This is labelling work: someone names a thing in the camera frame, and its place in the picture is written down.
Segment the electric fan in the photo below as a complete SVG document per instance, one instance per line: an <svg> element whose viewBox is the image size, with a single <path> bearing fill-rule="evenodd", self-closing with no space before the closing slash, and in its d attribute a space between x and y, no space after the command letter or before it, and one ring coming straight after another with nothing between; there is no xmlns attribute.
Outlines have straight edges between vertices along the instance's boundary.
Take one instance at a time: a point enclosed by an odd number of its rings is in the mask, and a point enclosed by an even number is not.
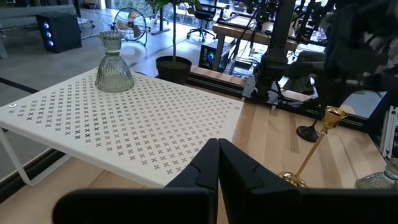
<svg viewBox="0 0 398 224"><path fill-rule="evenodd" d="M143 46L147 43L147 22L137 9L131 7L120 9L111 28L122 33L125 41L137 42ZM139 41L144 35L145 42Z"/></svg>

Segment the gold candle holder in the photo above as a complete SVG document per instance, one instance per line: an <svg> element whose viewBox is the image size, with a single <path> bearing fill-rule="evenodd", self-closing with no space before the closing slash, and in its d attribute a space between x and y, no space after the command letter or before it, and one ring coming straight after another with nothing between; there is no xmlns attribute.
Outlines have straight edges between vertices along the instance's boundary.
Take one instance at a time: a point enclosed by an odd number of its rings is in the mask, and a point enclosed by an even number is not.
<svg viewBox="0 0 398 224"><path fill-rule="evenodd" d="M337 124L343 119L347 117L347 113L345 113L342 109L336 108L334 106L327 106L325 109L325 116L322 119L323 128L319 135L319 138L312 146L310 152L306 156L303 164L300 166L296 174L291 172L281 172L278 176L289 183L293 184L296 187L307 187L304 180L300 178L300 174L303 172L305 166L309 162L312 157L312 154L315 152L319 144L321 143L323 137L328 134L329 129L333 129L337 126Z"/></svg>

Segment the office chair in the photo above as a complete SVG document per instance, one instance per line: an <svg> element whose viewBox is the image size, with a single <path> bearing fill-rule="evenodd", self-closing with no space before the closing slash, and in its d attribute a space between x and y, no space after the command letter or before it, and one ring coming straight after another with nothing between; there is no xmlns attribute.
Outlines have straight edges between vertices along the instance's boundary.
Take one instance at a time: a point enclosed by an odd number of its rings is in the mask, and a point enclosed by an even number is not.
<svg viewBox="0 0 398 224"><path fill-rule="evenodd" d="M211 32L209 32L209 31L207 31L207 30L205 30L203 28L203 21L206 21L207 24L208 24L216 16L216 6L206 5L205 7L208 7L209 10L197 9L194 4L190 4L190 6L192 8L194 8L194 10L195 10L195 14L194 14L195 18L200 20L200 27L199 28L195 28L195 29L191 29L187 33L187 38L189 38L191 36L191 33L199 32L199 36L202 36L202 40L201 40L202 42L205 41L205 34L210 34L210 35L213 36L213 39L216 39L214 34L212 34Z"/></svg>

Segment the perforated metal surface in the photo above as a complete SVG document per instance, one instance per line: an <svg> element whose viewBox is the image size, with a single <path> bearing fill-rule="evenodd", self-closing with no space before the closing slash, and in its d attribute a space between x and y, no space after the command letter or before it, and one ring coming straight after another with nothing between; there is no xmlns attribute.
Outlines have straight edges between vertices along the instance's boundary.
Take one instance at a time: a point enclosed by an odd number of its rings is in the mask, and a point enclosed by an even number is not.
<svg viewBox="0 0 398 224"><path fill-rule="evenodd" d="M105 93L95 71L0 108L0 125L148 186L163 186L209 138L232 140L243 103L134 73Z"/></svg>

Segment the clear glass vase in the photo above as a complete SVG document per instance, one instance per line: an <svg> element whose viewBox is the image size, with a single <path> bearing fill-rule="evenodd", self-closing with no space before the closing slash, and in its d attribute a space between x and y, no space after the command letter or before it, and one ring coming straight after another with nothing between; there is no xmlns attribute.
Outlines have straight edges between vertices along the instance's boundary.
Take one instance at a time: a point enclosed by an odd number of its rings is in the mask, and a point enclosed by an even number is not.
<svg viewBox="0 0 398 224"><path fill-rule="evenodd" d="M118 93L131 89L134 79L125 61L120 57L123 35L106 31L99 35L105 49L105 57L98 67L95 85L99 90Z"/></svg>
<svg viewBox="0 0 398 224"><path fill-rule="evenodd" d="M398 189L398 159L390 159L384 172L377 172L357 180L355 187L357 189Z"/></svg>

